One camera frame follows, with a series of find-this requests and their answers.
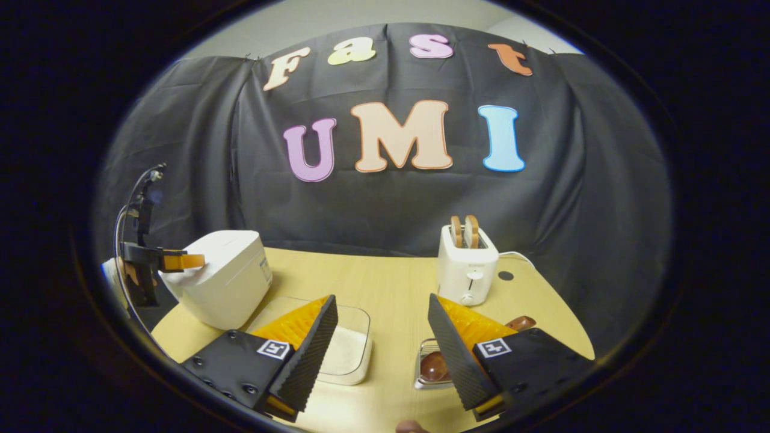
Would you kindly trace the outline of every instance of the clear plastic container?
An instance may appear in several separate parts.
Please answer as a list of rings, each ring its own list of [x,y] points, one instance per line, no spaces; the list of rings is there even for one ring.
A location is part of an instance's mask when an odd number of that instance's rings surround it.
[[[260,311],[246,332],[255,331],[309,302],[295,297],[277,297]],[[337,317],[337,326],[317,380],[331,384],[359,384],[367,376],[372,353],[369,314],[360,308],[338,304]]]

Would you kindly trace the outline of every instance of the yellow letter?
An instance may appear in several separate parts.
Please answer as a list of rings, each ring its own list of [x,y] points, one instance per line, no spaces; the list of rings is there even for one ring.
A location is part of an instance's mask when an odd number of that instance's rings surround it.
[[[387,161],[380,157],[380,143],[393,163],[403,167],[415,140],[417,155],[412,165],[423,170],[451,167],[452,157],[447,154],[444,142],[444,113],[448,110],[446,102],[418,101],[401,126],[381,102],[354,106],[350,114],[361,122],[361,160],[356,163],[356,170],[365,173],[385,170]]]
[[[353,38],[342,41],[334,46],[334,52],[329,56],[330,65],[344,65],[349,61],[363,62],[377,53],[372,49],[372,38]]]
[[[267,84],[265,84],[262,90],[275,89],[289,81],[284,72],[294,72],[300,64],[300,57],[305,57],[308,54],[310,54],[310,47],[305,47],[273,60],[273,71],[270,73],[270,79],[267,80]]]

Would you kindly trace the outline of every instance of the blue letter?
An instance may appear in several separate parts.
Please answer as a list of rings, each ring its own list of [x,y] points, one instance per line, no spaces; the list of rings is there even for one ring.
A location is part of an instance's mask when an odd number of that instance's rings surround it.
[[[479,115],[489,127],[489,156],[484,158],[484,166],[494,171],[524,170],[524,161],[516,150],[514,129],[519,113],[509,107],[480,106]]]

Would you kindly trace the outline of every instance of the cable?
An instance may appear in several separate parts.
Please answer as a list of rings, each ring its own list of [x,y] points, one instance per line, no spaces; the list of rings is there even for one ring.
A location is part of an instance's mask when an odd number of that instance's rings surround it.
[[[147,336],[150,338],[150,340],[152,340],[152,342],[155,343],[155,345],[158,347],[158,349],[160,349],[161,352],[163,352],[166,356],[168,356],[166,351],[164,351],[163,348],[160,347],[160,344],[158,344],[158,342],[152,336],[149,329],[147,329],[147,326],[142,321],[142,318],[139,316],[139,313],[137,313],[136,308],[134,307],[134,303],[131,301],[131,297],[129,296],[129,291],[128,291],[128,288],[126,287],[126,282],[124,280],[124,275],[126,275],[126,260],[123,258],[123,248],[122,248],[123,234],[126,231],[126,215],[128,214],[129,209],[131,207],[131,200],[136,194],[136,190],[139,188],[139,185],[145,180],[145,178],[150,173],[152,173],[153,170],[160,170],[165,167],[166,167],[165,163],[158,164],[157,166],[147,169],[136,180],[134,187],[131,189],[131,194],[129,195],[128,202],[125,204],[124,207],[120,209],[120,212],[118,212],[118,217],[115,219],[115,240],[114,240],[115,251],[114,252],[115,252],[115,268],[118,271],[118,280],[120,281],[120,288],[123,290],[123,295],[126,297],[126,302],[128,303],[129,307],[131,307],[131,311],[134,313],[134,317],[136,317],[136,320],[139,322],[140,325],[142,325],[142,329],[144,329],[144,331],[147,333]],[[120,263],[118,262],[119,258],[123,263],[122,272],[119,266]]]
[[[526,260],[532,267],[534,267],[534,263],[532,263],[531,260],[527,259],[527,256],[524,256],[522,253],[519,253],[518,251],[506,251],[504,253],[500,253],[501,256],[507,256],[509,254],[516,254],[517,256],[521,257],[522,259]]]

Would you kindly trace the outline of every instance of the white powder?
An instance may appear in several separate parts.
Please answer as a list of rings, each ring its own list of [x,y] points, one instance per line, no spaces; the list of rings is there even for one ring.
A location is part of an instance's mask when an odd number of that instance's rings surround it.
[[[345,327],[336,327],[321,364],[321,374],[349,374],[361,364],[367,336]]]

